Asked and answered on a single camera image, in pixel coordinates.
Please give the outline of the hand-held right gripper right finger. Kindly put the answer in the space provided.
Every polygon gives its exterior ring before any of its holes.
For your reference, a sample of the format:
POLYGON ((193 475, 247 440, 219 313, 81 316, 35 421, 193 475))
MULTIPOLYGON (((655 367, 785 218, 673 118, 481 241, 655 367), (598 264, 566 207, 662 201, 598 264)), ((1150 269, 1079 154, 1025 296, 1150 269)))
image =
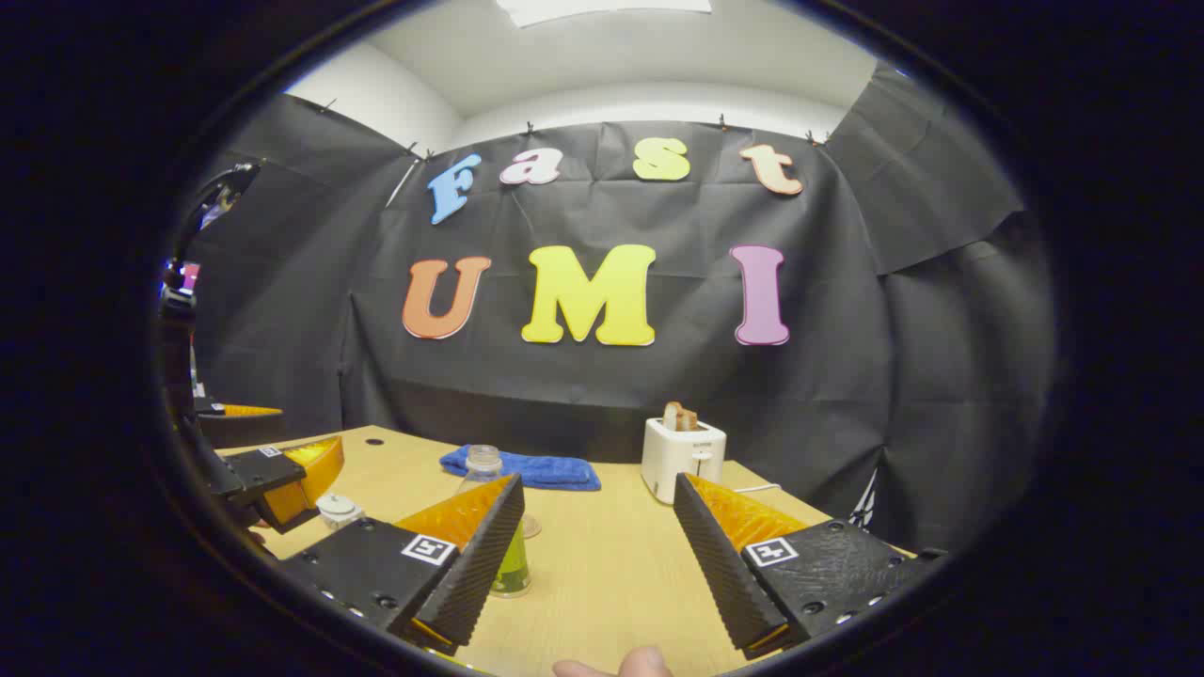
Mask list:
POLYGON ((749 660, 855 620, 946 554, 908 557, 848 520, 808 526, 694 473, 675 476, 673 510, 728 638, 749 660))

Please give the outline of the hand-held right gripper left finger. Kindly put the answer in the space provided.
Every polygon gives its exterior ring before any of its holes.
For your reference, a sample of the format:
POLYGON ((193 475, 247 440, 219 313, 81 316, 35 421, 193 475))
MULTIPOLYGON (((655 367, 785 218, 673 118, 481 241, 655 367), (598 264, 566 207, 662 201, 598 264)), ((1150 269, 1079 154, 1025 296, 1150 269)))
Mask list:
POLYGON ((282 570, 353 622, 453 655, 470 644, 524 511, 513 473, 395 523, 360 518, 282 570))

